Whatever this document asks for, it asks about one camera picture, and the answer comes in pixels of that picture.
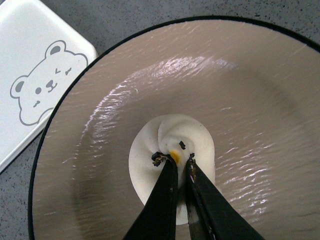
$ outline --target beige plate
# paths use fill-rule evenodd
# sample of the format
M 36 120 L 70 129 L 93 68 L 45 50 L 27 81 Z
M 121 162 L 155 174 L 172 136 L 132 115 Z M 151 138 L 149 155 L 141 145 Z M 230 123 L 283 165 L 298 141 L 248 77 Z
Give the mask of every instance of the beige plate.
M 216 185 L 267 240 L 320 239 L 320 48 L 241 21 L 149 29 L 86 70 L 38 153 L 35 239 L 121 239 L 143 208 L 131 144 L 150 119 L 174 113 L 209 130 Z M 177 239 L 189 238 L 179 226 Z

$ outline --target bear illustration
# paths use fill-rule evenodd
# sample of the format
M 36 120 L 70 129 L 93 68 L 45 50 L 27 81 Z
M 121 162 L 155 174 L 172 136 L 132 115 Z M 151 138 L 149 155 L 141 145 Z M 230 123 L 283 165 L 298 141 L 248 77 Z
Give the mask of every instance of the bear illustration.
M 19 118 L 23 125 L 38 124 L 47 116 L 70 84 L 88 66 L 82 53 L 66 50 L 63 40 L 53 42 L 45 51 L 44 59 L 28 75 L 18 77 L 10 95 L 18 99 Z

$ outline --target white cream swirl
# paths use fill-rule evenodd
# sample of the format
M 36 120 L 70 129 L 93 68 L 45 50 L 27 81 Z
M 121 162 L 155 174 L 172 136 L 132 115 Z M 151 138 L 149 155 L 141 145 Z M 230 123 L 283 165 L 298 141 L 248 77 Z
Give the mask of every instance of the white cream swirl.
M 135 137 L 129 154 L 129 173 L 133 187 L 145 205 L 163 169 L 153 165 L 151 156 L 170 154 L 178 169 L 178 203 L 176 224 L 188 223 L 185 204 L 185 166 L 190 154 L 215 183 L 215 146 L 208 130 L 194 118 L 183 114 L 162 115 L 150 120 Z

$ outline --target tweezers arm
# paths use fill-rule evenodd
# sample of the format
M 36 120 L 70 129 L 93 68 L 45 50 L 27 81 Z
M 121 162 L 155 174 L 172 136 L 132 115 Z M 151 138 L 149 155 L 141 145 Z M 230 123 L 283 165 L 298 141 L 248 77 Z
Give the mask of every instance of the tweezers arm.
M 186 177 L 187 211 L 188 220 L 193 224 L 189 227 L 193 240 L 203 236 L 203 239 L 215 240 L 264 240 L 232 208 L 195 160 L 187 161 Z
M 174 240 L 178 197 L 178 170 L 176 162 L 165 162 L 161 174 L 124 240 Z

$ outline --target gray surface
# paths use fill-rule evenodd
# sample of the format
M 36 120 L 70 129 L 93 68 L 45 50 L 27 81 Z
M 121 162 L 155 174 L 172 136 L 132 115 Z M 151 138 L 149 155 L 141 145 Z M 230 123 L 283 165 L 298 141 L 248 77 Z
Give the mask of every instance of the gray surface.
M 320 43 L 318 0 L 44 0 L 101 54 L 125 37 L 155 24 L 202 15 L 241 16 L 291 29 Z M 27 205 L 32 164 L 40 138 L 0 174 L 0 239 L 28 239 Z

